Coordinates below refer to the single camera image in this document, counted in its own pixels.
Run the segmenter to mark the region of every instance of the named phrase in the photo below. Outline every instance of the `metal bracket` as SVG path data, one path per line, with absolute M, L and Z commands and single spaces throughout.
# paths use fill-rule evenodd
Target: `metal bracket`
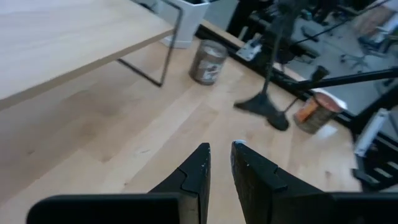
M 357 138 L 354 153 L 359 157 L 365 157 L 366 152 L 371 147 L 374 138 L 382 128 L 384 121 L 388 118 L 389 111 L 381 108 L 379 111 L 369 120 L 366 127 L 363 129 L 361 135 Z
M 262 45 L 258 42 L 258 40 L 259 39 L 249 40 L 241 49 L 236 52 L 236 55 L 243 58 L 243 60 L 247 62 L 253 60 L 254 57 L 261 52 Z

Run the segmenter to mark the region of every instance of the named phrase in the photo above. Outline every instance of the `metal can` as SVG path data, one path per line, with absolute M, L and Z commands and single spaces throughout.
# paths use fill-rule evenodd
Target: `metal can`
M 212 40 L 203 40 L 189 71 L 190 76 L 202 85 L 212 85 L 217 80 L 228 56 L 227 49 Z
M 343 108 L 326 93 L 316 92 L 294 115 L 296 125 L 303 131 L 315 134 Z

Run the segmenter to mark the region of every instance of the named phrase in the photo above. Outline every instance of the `white container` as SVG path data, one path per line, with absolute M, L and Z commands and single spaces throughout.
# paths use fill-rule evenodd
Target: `white container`
M 197 4 L 192 4 L 183 0 L 169 0 L 180 6 L 183 11 L 180 30 L 177 33 L 175 48 L 186 49 L 191 46 L 193 36 L 202 22 L 206 10 L 210 3 L 207 0 L 199 0 Z M 155 12 L 170 24 L 174 25 L 177 21 L 178 10 L 169 6 L 161 0 L 157 0 Z M 172 42 L 172 35 L 165 37 L 162 43 L 169 46 Z

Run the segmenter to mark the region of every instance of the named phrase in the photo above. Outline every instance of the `black metal arm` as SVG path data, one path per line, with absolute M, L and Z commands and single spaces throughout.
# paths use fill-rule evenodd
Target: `black metal arm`
M 366 72 L 355 75 L 346 75 L 343 77 L 326 78 L 320 80 L 317 83 L 313 83 L 312 80 L 305 80 L 292 84 L 292 87 L 297 90 L 307 90 L 310 88 L 345 85 L 350 83 L 381 80 L 385 78 L 398 78 L 398 67 L 392 67 L 390 69 L 380 70 L 376 72 Z

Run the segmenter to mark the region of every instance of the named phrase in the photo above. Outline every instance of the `wooden table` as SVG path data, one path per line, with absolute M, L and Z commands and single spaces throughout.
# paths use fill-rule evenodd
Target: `wooden table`
M 303 102 L 288 112 L 286 132 L 234 110 L 263 78 L 228 58 L 213 86 L 197 84 L 188 71 L 199 42 L 173 53 L 163 88 L 111 62 L 0 111 L 0 223 L 22 224 L 50 195 L 147 192 L 201 142 L 211 146 L 211 224 L 244 223 L 229 159 L 235 139 L 322 190 L 359 190 L 348 129 L 330 121 L 315 135 L 301 131 L 292 113 Z M 156 42 L 124 59 L 156 76 L 166 51 Z M 294 99 L 273 84 L 269 94 L 279 108 Z
M 129 0 L 5 0 L 0 29 L 0 110 L 172 33 Z

